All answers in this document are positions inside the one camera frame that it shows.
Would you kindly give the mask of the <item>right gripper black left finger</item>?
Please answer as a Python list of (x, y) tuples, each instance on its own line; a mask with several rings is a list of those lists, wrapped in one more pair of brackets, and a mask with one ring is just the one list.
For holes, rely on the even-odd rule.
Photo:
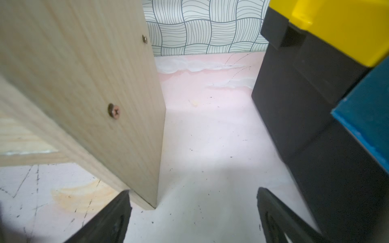
[(131, 212), (129, 190), (124, 190), (66, 242), (122, 243), (126, 236)]

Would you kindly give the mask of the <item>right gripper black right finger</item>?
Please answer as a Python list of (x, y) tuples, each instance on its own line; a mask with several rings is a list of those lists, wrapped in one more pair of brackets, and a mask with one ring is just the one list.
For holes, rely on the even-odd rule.
[(270, 190), (260, 187), (257, 207), (267, 243), (328, 243)]

